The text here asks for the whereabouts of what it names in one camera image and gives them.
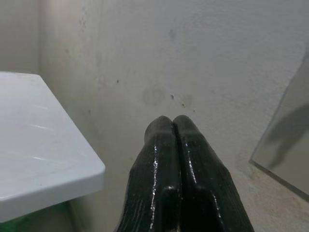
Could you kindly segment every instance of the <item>white countertop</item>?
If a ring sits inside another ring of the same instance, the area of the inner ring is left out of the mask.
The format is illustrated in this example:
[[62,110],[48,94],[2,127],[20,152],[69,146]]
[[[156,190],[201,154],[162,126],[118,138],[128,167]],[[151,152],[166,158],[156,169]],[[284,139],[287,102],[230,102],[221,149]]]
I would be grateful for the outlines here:
[[38,75],[0,72],[0,222],[90,194],[105,166]]

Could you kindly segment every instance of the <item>white wall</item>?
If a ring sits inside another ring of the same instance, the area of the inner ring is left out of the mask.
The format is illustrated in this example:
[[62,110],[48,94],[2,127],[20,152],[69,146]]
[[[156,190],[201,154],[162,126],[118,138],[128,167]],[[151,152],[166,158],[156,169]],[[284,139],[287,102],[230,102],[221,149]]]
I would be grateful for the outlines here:
[[179,114],[230,170],[257,232],[308,231],[308,204],[248,163],[305,53],[308,9],[307,0],[41,0],[40,74],[107,166],[105,190],[77,202],[85,231],[113,231],[146,126]]
[[38,72],[38,0],[1,0],[0,70]]

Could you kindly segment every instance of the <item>bathroom wall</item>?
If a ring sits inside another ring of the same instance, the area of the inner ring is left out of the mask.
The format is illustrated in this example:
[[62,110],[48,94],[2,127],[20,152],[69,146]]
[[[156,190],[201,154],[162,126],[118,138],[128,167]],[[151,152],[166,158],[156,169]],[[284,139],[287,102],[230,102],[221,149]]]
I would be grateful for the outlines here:
[[40,75],[106,164],[74,202],[111,232],[156,117],[190,116],[230,170],[257,232],[308,230],[309,206],[248,160],[309,41],[306,0],[41,0]]
[[38,16],[38,0],[1,0],[1,71],[38,72]]

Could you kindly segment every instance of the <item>green object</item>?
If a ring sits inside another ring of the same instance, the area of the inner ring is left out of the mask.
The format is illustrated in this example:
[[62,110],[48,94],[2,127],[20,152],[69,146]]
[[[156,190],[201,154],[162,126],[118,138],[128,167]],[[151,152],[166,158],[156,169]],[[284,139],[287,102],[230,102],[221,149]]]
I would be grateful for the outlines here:
[[37,212],[28,214],[24,217],[19,217],[11,221],[0,224],[0,232],[39,232],[40,226],[46,220],[50,221],[56,215],[70,215],[68,203],[61,203],[55,206],[39,210]]

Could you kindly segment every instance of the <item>glossy black surface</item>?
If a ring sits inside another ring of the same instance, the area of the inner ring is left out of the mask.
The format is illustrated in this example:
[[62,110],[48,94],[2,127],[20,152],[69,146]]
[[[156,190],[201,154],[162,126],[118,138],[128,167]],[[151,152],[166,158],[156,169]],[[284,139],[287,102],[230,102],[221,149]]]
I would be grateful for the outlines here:
[[171,120],[161,116],[145,133],[145,145],[129,175],[118,232],[167,232],[178,227],[181,176]]
[[173,121],[182,172],[183,232],[253,232],[229,171],[186,116]]

